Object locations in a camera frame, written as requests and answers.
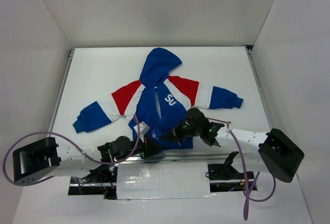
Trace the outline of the blue white red hooded jacket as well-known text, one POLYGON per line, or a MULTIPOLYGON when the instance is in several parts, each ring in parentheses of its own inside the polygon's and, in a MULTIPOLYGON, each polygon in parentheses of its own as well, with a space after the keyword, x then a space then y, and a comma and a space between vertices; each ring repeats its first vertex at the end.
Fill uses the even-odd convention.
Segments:
POLYGON ((243 99, 227 89, 171 76, 181 59, 164 48, 154 48, 147 56, 140 78, 83 108, 73 127, 76 133, 92 132, 125 117, 134 130, 136 116, 149 126, 147 137, 161 150, 192 149, 193 139, 178 142, 160 137, 185 118, 191 107, 202 109, 240 108, 243 99))

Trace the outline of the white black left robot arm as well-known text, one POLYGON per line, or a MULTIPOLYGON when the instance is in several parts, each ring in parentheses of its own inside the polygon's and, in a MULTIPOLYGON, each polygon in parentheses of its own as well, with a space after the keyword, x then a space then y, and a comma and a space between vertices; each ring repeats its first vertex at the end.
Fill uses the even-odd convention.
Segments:
POLYGON ((14 185, 30 186, 45 177, 70 176, 95 182, 101 176, 115 177, 115 165, 140 155, 144 159, 161 151, 161 146, 146 137, 131 140, 120 136, 87 152, 75 146, 60 146, 46 137, 12 153, 14 185))

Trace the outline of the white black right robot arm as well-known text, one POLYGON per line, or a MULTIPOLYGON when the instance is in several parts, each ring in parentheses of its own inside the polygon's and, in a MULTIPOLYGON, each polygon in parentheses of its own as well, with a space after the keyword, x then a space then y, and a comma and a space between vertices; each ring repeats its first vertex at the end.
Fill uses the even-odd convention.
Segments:
POLYGON ((266 172, 290 183, 305 157, 302 149, 279 129, 269 132, 234 129, 228 122, 207 118, 197 108, 189 109, 186 117, 160 139, 181 146, 189 137, 199 137, 208 146, 235 149, 225 161, 224 172, 229 178, 244 171, 266 172))

